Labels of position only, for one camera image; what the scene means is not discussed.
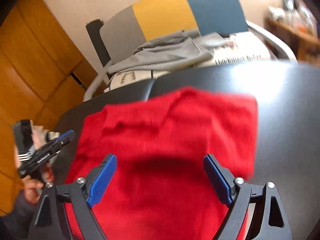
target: blue cushion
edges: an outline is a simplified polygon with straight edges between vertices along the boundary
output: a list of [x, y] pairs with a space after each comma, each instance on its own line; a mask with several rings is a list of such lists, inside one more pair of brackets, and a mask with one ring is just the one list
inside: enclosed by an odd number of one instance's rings
[[239, 0], [188, 0], [201, 35], [246, 32], [248, 26]]

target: wooden cabinet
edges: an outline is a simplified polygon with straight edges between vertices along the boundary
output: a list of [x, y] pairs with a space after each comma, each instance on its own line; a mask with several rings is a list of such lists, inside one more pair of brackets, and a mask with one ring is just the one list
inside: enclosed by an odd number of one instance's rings
[[320, 67], [320, 39], [290, 26], [267, 19], [269, 30], [292, 49], [299, 61]]
[[[19, 0], [0, 27], [0, 215], [22, 189], [13, 161], [11, 125], [21, 119], [53, 130], [82, 102], [97, 73], [43, 0]], [[78, 84], [73, 71], [85, 84]]]

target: blue gripper pad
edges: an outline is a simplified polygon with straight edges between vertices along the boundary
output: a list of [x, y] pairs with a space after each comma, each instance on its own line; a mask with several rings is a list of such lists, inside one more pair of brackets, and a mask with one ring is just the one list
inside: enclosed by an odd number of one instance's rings
[[117, 168], [117, 157], [111, 155], [106, 163], [102, 162], [99, 167], [103, 165], [99, 174], [92, 182], [89, 189], [89, 197], [87, 199], [87, 204], [92, 208], [95, 204], [99, 203], [113, 177], [113, 174]]
[[223, 174], [208, 155], [204, 157], [203, 166], [220, 202], [230, 206], [234, 201], [232, 199], [230, 184], [226, 181]]

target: white wall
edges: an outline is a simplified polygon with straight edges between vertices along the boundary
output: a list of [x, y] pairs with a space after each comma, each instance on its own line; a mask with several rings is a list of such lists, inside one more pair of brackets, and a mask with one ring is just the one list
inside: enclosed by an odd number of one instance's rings
[[96, 19], [108, 20], [137, 1], [44, 0], [62, 28], [98, 73], [103, 67], [85, 28], [86, 24]]

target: gray cloth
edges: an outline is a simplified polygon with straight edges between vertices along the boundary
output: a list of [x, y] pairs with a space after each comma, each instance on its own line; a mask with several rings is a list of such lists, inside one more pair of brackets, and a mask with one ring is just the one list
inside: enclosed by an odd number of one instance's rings
[[145, 42], [132, 56], [110, 66], [108, 72], [180, 70], [210, 60], [214, 48], [224, 44], [225, 40], [217, 33], [202, 37], [198, 30], [179, 31]]

